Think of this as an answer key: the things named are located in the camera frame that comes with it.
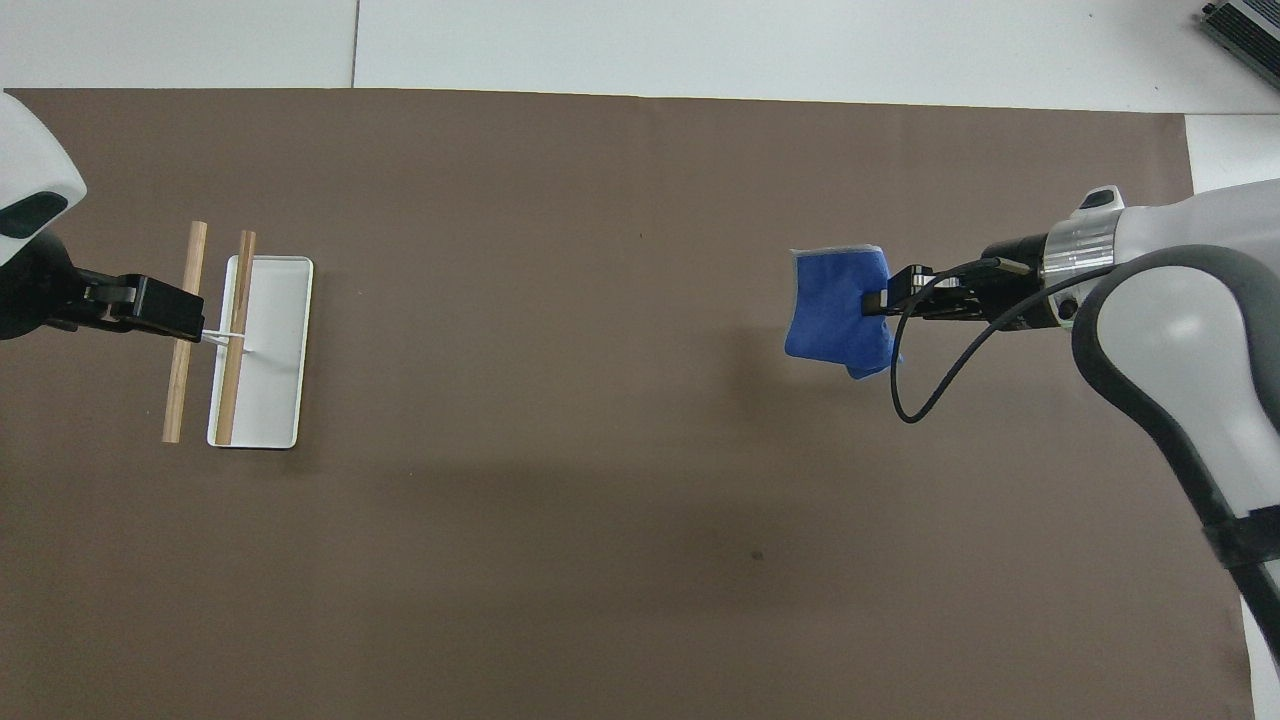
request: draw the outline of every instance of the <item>brown surface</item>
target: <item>brown surface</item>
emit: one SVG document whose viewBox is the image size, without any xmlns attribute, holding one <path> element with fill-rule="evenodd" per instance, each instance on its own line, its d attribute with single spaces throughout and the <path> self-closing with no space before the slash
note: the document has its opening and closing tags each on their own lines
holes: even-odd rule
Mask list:
<svg viewBox="0 0 1280 720">
<path fill-rule="evenodd" d="M 895 266 L 1189 193 L 1170 115 L 23 91 L 82 266 L 315 260 L 301 439 L 156 441 L 168 341 L 0 346 L 0 716 L 1247 717 L 1236 600 L 1060 332 L 918 427 L 782 355 L 787 249 Z M 216 300 L 207 315 L 216 318 Z M 909 402 L 974 325 L 920 324 Z"/>
</svg>

